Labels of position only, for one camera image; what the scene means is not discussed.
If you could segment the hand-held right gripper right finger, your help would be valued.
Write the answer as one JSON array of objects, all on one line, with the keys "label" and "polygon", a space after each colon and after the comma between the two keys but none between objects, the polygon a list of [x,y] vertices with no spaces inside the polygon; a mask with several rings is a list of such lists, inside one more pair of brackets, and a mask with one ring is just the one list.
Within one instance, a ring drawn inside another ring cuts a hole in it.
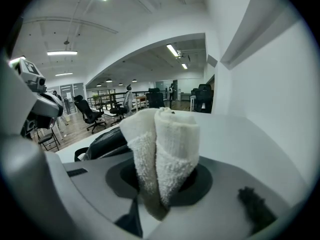
[{"label": "hand-held right gripper right finger", "polygon": [[253,188],[266,206],[280,217],[289,210],[287,202],[245,170],[209,158],[199,164],[212,175],[208,193],[191,206],[172,207],[149,240],[244,240],[252,225],[238,199],[238,190]]}]

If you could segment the black metal railing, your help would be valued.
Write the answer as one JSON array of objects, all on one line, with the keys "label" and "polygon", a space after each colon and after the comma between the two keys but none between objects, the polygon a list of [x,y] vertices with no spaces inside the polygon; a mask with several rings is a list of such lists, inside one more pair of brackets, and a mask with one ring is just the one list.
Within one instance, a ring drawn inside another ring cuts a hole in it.
[{"label": "black metal railing", "polygon": [[[148,91],[133,91],[133,104],[135,109],[135,97],[146,96]],[[116,92],[114,89],[97,90],[87,95],[87,101],[91,109],[109,112],[118,103],[122,106],[126,92]]]}]

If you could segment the black folding chair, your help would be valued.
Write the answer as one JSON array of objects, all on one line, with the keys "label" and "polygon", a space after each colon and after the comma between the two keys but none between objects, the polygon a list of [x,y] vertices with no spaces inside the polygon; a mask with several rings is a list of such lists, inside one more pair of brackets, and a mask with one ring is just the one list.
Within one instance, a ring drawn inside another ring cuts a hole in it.
[{"label": "black folding chair", "polygon": [[35,140],[45,151],[60,150],[60,142],[52,129],[45,134],[42,129],[37,128],[35,130]]}]

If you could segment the wooden-top white table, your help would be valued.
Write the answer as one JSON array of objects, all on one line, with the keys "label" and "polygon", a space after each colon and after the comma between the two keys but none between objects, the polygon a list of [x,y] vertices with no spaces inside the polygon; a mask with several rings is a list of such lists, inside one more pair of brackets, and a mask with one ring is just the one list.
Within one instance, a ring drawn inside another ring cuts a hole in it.
[{"label": "wooden-top white table", "polygon": [[148,101],[147,101],[147,96],[146,95],[135,96],[134,97],[134,101],[135,101],[135,110],[136,110],[136,112],[138,112],[139,109],[148,107]]}]

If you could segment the black office chair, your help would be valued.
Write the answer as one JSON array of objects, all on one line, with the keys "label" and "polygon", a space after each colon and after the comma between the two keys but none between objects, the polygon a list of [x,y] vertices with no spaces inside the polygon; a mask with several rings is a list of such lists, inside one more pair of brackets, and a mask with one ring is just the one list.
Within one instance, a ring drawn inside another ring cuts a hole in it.
[{"label": "black office chair", "polygon": [[195,90],[194,111],[210,114],[212,112],[214,91],[210,84],[200,84]]},{"label": "black office chair", "polygon": [[164,108],[163,94],[160,92],[159,88],[149,88],[146,93],[146,99],[148,101],[149,108]]},{"label": "black office chair", "polygon": [[128,109],[116,103],[114,107],[109,110],[109,112],[117,117],[117,119],[110,124],[111,126],[114,126],[125,118]]},{"label": "black office chair", "polygon": [[104,112],[103,111],[93,111],[88,102],[83,98],[82,95],[77,95],[73,98],[74,105],[81,112],[83,121],[89,126],[86,130],[94,134],[94,130],[96,127],[104,127],[107,128],[106,122],[102,119]]}]

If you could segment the plastic-covered office chair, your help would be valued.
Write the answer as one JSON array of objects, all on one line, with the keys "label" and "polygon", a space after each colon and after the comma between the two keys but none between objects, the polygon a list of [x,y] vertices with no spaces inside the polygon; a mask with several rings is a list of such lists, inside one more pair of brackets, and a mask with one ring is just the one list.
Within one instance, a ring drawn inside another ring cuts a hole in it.
[{"label": "plastic-covered office chair", "polygon": [[124,117],[127,118],[129,116],[131,116],[133,114],[132,109],[133,109],[133,93],[132,93],[132,87],[129,84],[126,87],[126,93],[124,95],[124,100],[123,100],[123,108],[126,110],[126,112],[124,113]]}]

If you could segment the grey wall box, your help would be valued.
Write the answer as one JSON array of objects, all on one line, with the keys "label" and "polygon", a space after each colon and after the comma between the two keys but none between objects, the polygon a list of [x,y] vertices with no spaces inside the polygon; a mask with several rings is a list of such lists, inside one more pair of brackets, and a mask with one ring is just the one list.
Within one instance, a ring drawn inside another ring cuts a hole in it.
[{"label": "grey wall box", "polygon": [[218,61],[209,54],[207,56],[207,63],[211,65],[213,68],[215,68],[217,66]]}]

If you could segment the glass office partition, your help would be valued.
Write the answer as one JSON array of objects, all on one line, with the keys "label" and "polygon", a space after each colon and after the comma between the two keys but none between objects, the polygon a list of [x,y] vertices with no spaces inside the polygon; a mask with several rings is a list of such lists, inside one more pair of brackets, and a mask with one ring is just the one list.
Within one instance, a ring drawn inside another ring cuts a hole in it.
[{"label": "glass office partition", "polygon": [[49,93],[57,92],[61,96],[63,104],[63,114],[65,116],[78,112],[74,102],[74,97],[80,95],[85,98],[85,89],[83,83],[68,83],[64,85],[56,85],[47,87]]}]

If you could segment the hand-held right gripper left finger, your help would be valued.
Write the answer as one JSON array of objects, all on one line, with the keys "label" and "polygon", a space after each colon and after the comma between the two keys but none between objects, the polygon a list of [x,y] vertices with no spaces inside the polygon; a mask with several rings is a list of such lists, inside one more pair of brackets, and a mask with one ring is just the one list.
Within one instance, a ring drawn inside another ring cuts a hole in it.
[{"label": "hand-held right gripper left finger", "polygon": [[130,152],[71,163],[48,152],[46,160],[60,201],[75,224],[77,240],[142,239],[137,191],[121,173],[134,166]]}]

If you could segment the white cloth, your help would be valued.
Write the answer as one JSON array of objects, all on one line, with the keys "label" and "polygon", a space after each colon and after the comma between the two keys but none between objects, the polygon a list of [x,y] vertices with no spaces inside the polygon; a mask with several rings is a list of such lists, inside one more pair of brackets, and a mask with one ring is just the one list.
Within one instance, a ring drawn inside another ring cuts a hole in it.
[{"label": "white cloth", "polygon": [[180,116],[168,107],[141,110],[119,127],[133,152],[143,204],[162,221],[199,162],[200,127],[192,115]]}]

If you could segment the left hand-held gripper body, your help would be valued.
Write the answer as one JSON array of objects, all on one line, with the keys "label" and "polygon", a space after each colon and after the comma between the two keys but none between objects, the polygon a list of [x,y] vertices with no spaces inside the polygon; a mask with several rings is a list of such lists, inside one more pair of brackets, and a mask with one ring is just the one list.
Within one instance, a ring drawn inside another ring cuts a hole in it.
[{"label": "left hand-held gripper body", "polygon": [[20,59],[14,69],[35,98],[20,132],[23,137],[30,138],[33,130],[49,130],[55,125],[57,118],[63,114],[63,104],[47,91],[46,79],[34,63]]}]

